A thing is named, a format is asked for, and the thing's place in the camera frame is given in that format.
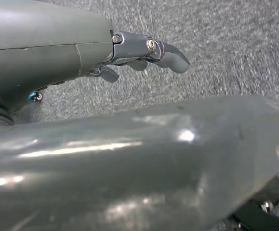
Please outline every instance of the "metal bolt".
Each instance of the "metal bolt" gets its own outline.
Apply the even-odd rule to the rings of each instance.
[[[154,51],[155,50],[155,41],[150,38],[149,40],[147,40],[147,48],[149,50],[149,51]]]
[[[120,43],[121,42],[121,38],[119,35],[113,35],[112,37],[113,43]]]

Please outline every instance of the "robotic finger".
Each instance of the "robotic finger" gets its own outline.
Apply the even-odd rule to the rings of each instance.
[[[188,60],[178,48],[155,40],[152,36],[129,32],[112,32],[112,53],[101,67],[94,68],[87,76],[100,76],[108,82],[115,82],[118,75],[108,65],[127,65],[136,71],[143,71],[149,63],[155,63],[161,68],[170,68],[175,73],[185,72]]]

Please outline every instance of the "prosthetic hand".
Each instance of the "prosthetic hand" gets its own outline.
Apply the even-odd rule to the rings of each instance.
[[[177,48],[152,36],[115,31],[106,18],[31,0],[0,0],[0,125],[27,96],[78,77],[115,82],[109,65],[136,71],[148,63],[176,73],[188,69]]]

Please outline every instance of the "robotic arm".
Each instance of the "robotic arm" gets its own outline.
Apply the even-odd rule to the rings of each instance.
[[[115,31],[104,16],[31,0],[0,0],[0,125],[27,96],[78,77],[115,82],[109,65],[136,71],[148,63],[176,73],[189,62],[152,36]]]
[[[279,202],[278,102],[212,97],[3,126],[35,90],[115,82],[110,65],[149,63],[189,66],[174,46],[101,15],[0,0],[0,231],[202,231],[223,218],[228,231],[279,231],[268,212]]]

